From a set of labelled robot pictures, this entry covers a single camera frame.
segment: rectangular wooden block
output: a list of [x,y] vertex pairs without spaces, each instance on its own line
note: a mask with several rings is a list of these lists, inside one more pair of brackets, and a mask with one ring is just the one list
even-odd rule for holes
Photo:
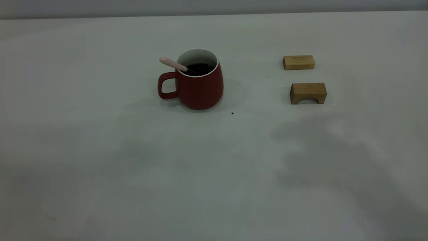
[[313,69],[315,67],[315,60],[312,55],[284,56],[282,62],[285,70]]
[[296,105],[302,99],[316,99],[318,104],[324,104],[327,89],[324,83],[291,84],[291,104]]

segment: spoon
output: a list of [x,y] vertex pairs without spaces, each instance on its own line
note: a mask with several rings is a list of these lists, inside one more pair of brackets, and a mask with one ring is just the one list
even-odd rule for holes
[[200,76],[200,74],[196,73],[195,71],[193,71],[193,70],[191,70],[191,69],[188,69],[186,66],[184,66],[184,65],[182,65],[182,64],[179,64],[179,63],[177,63],[177,62],[175,62],[175,61],[173,61],[173,60],[171,60],[171,59],[169,59],[169,58],[167,58],[167,57],[160,57],[160,58],[159,58],[159,61],[160,61],[161,63],[165,64],[165,65],[168,65],[168,66],[170,66],[170,67],[174,68],[174,69],[178,69],[178,70],[181,70],[181,71],[183,71],[183,72],[187,72],[188,70],[190,70],[190,71],[192,71],[193,73],[195,73],[195,74],[197,74],[197,75],[199,75],[199,76]]

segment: white backdrop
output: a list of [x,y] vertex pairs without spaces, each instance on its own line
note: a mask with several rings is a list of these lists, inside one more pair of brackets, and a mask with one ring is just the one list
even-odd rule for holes
[[0,0],[0,18],[428,9],[427,0]]

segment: mug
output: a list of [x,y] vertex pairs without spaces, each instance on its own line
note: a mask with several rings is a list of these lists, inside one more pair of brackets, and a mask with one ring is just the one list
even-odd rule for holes
[[[159,76],[158,94],[162,99],[179,98],[187,107],[195,110],[203,110],[213,107],[223,95],[223,74],[220,62],[209,50],[194,48],[182,53],[177,63],[189,66],[196,63],[205,63],[215,66],[214,70],[201,76],[190,76],[181,70],[164,73]],[[175,78],[175,91],[162,92],[162,84],[165,80]]]

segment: coffee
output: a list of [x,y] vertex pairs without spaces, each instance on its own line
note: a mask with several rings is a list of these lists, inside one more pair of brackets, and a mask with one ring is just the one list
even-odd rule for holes
[[187,68],[189,70],[186,72],[186,75],[190,75],[190,76],[206,75],[209,72],[214,70],[213,66],[206,64],[206,63],[194,63],[194,64],[187,66]]

